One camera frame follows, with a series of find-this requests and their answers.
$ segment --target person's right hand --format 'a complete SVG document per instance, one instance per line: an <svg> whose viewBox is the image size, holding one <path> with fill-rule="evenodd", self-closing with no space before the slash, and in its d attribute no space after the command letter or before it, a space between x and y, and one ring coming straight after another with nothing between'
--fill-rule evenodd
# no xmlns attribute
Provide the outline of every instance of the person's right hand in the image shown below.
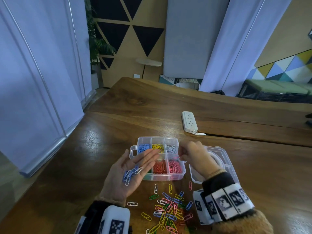
<svg viewBox="0 0 312 234"><path fill-rule="evenodd" d="M178 154L181 161L187 161L205 180L220 169L201 142L180 142Z"/></svg>

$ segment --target container handle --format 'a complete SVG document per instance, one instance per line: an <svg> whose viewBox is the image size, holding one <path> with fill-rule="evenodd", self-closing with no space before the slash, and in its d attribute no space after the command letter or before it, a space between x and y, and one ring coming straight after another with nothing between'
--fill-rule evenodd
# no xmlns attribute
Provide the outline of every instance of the container handle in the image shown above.
<svg viewBox="0 0 312 234"><path fill-rule="evenodd" d="M130 159L134 158L134 156L133 156L133 150L137 150L137 145L132 145L132 146L130 147L130 153L129 153L129 158L130 158Z"/></svg>

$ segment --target wall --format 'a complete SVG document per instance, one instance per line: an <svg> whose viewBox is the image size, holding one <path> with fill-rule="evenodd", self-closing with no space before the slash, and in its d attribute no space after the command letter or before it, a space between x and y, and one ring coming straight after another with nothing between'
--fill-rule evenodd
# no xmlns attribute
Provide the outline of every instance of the wall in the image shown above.
<svg viewBox="0 0 312 234"><path fill-rule="evenodd" d="M163 62L168 0L91 0L96 11L97 37L117 50L100 55L104 87L121 77L142 77L144 65L136 58ZM158 82L163 66L146 66L144 79Z"/></svg>
<svg viewBox="0 0 312 234"><path fill-rule="evenodd" d="M164 75L203 78L229 0L168 0Z"/></svg>
<svg viewBox="0 0 312 234"><path fill-rule="evenodd" d="M312 0L292 0L248 79L312 83Z"/></svg>
<svg viewBox="0 0 312 234"><path fill-rule="evenodd" d="M312 49L312 0L292 0L263 49L255 67Z"/></svg>

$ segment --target white curtain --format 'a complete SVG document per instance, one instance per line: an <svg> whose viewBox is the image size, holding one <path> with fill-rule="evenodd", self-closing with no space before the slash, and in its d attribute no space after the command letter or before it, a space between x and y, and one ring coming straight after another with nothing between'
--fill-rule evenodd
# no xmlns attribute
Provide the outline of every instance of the white curtain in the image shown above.
<svg viewBox="0 0 312 234"><path fill-rule="evenodd" d="M236 96L291 0L230 0L201 83Z"/></svg>
<svg viewBox="0 0 312 234"><path fill-rule="evenodd" d="M84 0L0 0L0 28L0 151L31 176L94 93Z"/></svg>

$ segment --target power outlet socket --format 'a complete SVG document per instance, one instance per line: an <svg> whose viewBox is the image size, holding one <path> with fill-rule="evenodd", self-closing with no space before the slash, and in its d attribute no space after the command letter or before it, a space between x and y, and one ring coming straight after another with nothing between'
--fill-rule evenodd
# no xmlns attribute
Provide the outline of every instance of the power outlet socket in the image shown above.
<svg viewBox="0 0 312 234"><path fill-rule="evenodd" d="M191 133L193 131L196 133L198 131L195 117L192 112L182 112L182 120L185 132Z"/></svg>

